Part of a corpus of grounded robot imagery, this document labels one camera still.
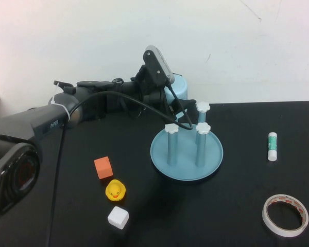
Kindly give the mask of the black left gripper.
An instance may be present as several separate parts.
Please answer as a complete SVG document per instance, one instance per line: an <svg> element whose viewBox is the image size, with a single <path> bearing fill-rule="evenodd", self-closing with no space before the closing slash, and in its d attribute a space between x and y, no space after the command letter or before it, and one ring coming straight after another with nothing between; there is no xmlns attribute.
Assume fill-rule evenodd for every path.
<svg viewBox="0 0 309 247"><path fill-rule="evenodd" d="M168 104L164 86L155 85L145 65L142 65L137 74L130 79L138 88L141 100L164 114L177 115L196 104L195 99L174 99L172 110Z"/></svg>

